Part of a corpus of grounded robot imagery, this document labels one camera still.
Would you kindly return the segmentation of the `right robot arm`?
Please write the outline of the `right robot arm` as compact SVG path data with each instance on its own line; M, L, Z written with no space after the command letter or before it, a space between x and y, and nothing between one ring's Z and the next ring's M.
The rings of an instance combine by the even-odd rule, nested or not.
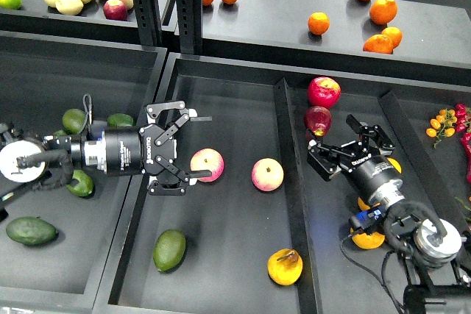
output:
M308 162L325 181L345 175L367 205L349 219L348 238L380 230L390 252L403 260L408 284L403 301L392 301L396 310L469 313L470 283L461 277L456 260L465 236L426 205L405 198L400 173L388 158L394 144L380 126L349 115L346 122L358 139L332 146L322 140L330 122L318 113L304 115Z

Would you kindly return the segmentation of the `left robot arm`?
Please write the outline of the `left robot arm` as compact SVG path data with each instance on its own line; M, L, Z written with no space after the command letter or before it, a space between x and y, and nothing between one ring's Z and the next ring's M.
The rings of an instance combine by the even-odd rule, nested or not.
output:
M84 95L85 122L75 135L27 137L12 124L1 125L1 174L17 187L2 201L24 190L69 184L74 169L94 167L106 174L148 176L152 196L181 196L208 169L184 171L177 159L175 135L190 121L201 121L184 101L148 104L143 126L110 127L93 119L91 96Z

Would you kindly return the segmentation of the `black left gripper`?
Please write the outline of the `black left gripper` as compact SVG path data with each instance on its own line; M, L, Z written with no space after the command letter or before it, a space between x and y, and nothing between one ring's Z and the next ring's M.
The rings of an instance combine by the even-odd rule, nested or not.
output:
M180 114L166 128L157 125L164 111ZM176 132L188 122L212 121L211 116L198 116L184 101L152 103L145 106L148 124L106 128L102 134L105 144L105 170L109 174L148 174L147 193L151 196L183 196L199 178L211 177L209 170L185 172L174 165L177 158Z

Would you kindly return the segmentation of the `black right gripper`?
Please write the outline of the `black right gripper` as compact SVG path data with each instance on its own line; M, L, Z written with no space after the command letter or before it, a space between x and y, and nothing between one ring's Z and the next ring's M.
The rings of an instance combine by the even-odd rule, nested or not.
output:
M352 114L346 117L346 123L358 134L358 141L332 146L320 140L310 140L310 166L326 182L344 173L369 206L392 206L403 200L400 173L385 157L391 155L395 149L392 140L379 125L367 125Z

